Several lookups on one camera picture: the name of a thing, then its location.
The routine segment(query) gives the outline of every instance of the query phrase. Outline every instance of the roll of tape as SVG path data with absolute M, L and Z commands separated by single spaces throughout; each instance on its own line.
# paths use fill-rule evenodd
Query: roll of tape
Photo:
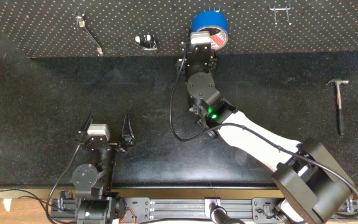
M 209 31 L 211 48 L 219 50 L 227 44 L 227 19 L 221 12 L 205 11 L 197 14 L 191 22 L 191 31 Z

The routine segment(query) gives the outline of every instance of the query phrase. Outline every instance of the speckled black countertop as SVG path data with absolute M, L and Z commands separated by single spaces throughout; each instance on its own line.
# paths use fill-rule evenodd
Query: speckled black countertop
M 0 36 L 0 188 L 50 187 L 89 113 L 120 135 L 125 112 L 137 146 L 116 157 L 114 187 L 272 187 L 270 171 L 206 136 L 178 142 L 168 123 L 175 57 L 31 60 Z M 358 52 L 222 55 L 218 90 L 253 122 L 290 139 L 319 139 L 358 184 Z M 346 78 L 346 136 L 336 129 L 332 78 Z M 180 82 L 177 132 L 200 131 Z M 75 166 L 88 161 L 81 151 Z M 62 179 L 70 187 L 71 174 Z

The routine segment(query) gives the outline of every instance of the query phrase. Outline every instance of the black pegboard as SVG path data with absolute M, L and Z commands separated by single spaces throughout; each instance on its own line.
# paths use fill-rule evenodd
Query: black pegboard
M 269 5 L 291 5 L 291 25 L 285 11 L 275 25 Z M 74 12 L 84 10 L 105 56 L 179 55 L 192 18 L 219 7 L 229 24 L 220 54 L 358 50 L 358 1 L 0 0 L 0 30 L 28 57 L 97 56 L 75 27 Z M 147 33 L 158 38 L 158 52 L 135 44 L 136 35 Z

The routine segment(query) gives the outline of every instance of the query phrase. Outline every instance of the wooden surface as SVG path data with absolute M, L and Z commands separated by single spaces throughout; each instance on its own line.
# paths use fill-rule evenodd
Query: wooden surface
M 13 199 L 10 212 L 5 210 L 2 200 L 0 199 L 0 223 L 49 223 L 36 200 Z

